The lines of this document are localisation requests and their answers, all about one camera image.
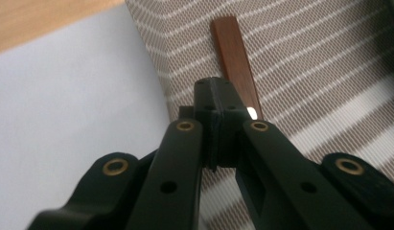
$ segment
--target woven mat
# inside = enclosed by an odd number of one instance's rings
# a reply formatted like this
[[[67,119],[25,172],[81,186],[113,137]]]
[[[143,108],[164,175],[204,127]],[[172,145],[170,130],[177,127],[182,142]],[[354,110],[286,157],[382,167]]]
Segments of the woven mat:
[[[266,120],[309,159],[353,153],[394,181],[394,26],[383,0],[127,0],[171,119],[221,76],[210,22],[235,15]],[[204,172],[200,229],[254,229],[234,171]]]

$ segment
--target wooden table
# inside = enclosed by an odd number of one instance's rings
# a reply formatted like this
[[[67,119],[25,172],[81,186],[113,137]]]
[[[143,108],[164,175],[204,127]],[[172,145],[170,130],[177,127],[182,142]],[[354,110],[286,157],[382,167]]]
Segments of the wooden table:
[[[0,52],[124,0],[0,0]]]

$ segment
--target brass screw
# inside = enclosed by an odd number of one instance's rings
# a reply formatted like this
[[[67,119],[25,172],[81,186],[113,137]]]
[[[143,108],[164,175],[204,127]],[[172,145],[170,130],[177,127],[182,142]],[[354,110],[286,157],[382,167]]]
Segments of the brass screw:
[[[194,124],[190,122],[181,122],[176,125],[176,128],[181,131],[190,131],[194,128]]]
[[[254,122],[250,126],[253,129],[256,129],[258,131],[267,131],[268,130],[268,124],[262,123],[262,122]]]
[[[119,164],[120,167],[116,169],[110,169],[110,166],[112,164]],[[106,164],[104,164],[103,172],[105,175],[114,176],[123,173],[124,171],[127,170],[127,168],[128,168],[127,160],[122,158],[114,158],[106,162]]]
[[[353,169],[346,167],[345,163],[351,165]],[[364,173],[364,168],[361,166],[361,164],[351,159],[339,158],[335,164],[340,170],[352,175],[361,175]]]

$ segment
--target wooden handle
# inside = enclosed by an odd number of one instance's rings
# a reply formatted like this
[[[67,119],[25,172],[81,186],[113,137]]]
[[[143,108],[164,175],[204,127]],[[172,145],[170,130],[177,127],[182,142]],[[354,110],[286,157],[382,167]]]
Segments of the wooden handle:
[[[234,16],[215,19],[211,33],[223,75],[235,85],[244,105],[253,107],[258,119],[263,119],[238,20]]]

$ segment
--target white surface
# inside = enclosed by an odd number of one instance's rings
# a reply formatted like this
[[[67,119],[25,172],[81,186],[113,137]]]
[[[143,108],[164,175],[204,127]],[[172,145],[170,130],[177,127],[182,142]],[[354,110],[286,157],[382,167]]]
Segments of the white surface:
[[[99,157],[158,148],[168,125],[122,5],[0,55],[0,230],[62,206]]]

